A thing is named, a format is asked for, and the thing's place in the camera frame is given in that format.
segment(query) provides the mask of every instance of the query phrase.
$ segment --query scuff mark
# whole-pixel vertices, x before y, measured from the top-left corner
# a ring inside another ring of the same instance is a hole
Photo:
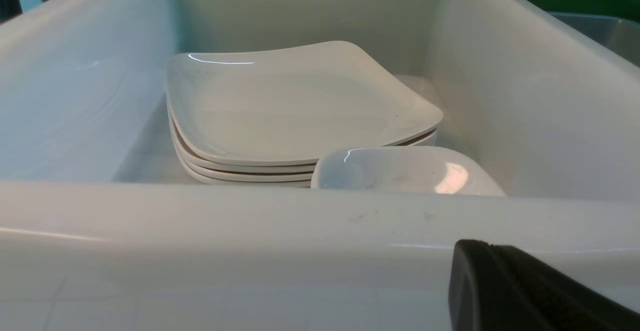
[[[360,214],[360,215],[355,215],[352,217],[349,217],[349,222],[360,222],[362,221],[362,219],[364,219],[365,215]]]

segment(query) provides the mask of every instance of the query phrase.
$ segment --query white bowl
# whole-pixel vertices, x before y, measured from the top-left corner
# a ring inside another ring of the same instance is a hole
[[[334,152],[316,165],[311,188],[506,196],[471,158],[434,146]]]
[[[336,149],[402,144],[443,116],[343,41],[176,55],[167,104],[197,156],[242,166],[313,164]]]

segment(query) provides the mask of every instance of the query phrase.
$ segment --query white ceramic plate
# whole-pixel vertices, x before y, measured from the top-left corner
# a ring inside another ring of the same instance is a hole
[[[402,144],[442,120],[438,107],[343,41],[176,55],[167,103],[196,155],[243,166],[313,164],[336,149]]]
[[[178,130],[176,130],[176,125],[174,124],[174,119],[171,115],[169,115],[169,127],[171,129],[173,146],[175,146],[176,152],[180,154],[180,157],[185,160],[188,165],[197,165],[199,167],[215,171],[240,172],[243,174],[309,174],[309,178],[311,178],[311,173],[316,168],[316,164],[290,166],[233,165],[220,164],[210,160],[205,160],[204,158],[200,158],[198,155],[196,155],[193,151],[191,151],[189,146],[185,144],[185,140],[183,140],[183,138],[180,136],[180,133],[178,133]]]
[[[311,173],[297,173],[297,174],[251,174],[251,173],[236,173],[236,172],[224,172],[217,171],[215,169],[208,169],[196,164],[192,164],[188,160],[183,159],[184,163],[190,167],[193,171],[206,176],[207,178],[225,180],[225,181],[238,181],[240,183],[290,183],[291,181],[310,181]]]
[[[204,176],[203,174],[199,174],[194,169],[189,167],[186,164],[185,160],[180,156],[179,152],[176,152],[178,156],[178,160],[180,160],[180,164],[184,170],[191,176],[192,178],[200,181],[201,183],[208,185],[220,185],[220,186],[272,186],[272,187],[291,187],[291,188],[308,188],[311,186],[311,181],[291,181],[291,182],[240,182],[240,181],[228,181],[228,180],[219,180],[217,178],[211,178]]]
[[[241,174],[258,174],[258,175],[270,175],[270,174],[311,174],[315,169],[315,164],[310,165],[291,165],[291,166],[260,166],[260,165],[230,165],[220,164],[199,158],[189,147],[185,144],[185,141],[176,130],[174,125],[174,119],[172,115],[169,115],[169,128],[171,130],[171,138],[173,139],[173,146],[180,157],[192,167],[199,166],[204,169],[210,169],[214,171],[222,172],[235,172]],[[438,137],[438,130],[430,131],[426,137],[418,137],[407,141],[407,146],[433,146],[436,143]]]
[[[320,159],[312,188],[505,196],[471,158],[433,146],[359,148]]]

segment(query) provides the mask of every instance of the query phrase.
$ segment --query gray container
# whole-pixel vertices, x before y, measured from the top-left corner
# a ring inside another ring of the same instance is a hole
[[[640,23],[596,14],[551,12],[551,15],[640,67]]]

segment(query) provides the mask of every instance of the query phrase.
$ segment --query square plate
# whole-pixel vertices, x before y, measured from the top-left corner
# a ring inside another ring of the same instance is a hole
[[[176,55],[167,103],[195,154],[247,166],[304,165],[336,149],[402,144],[443,116],[343,41]]]

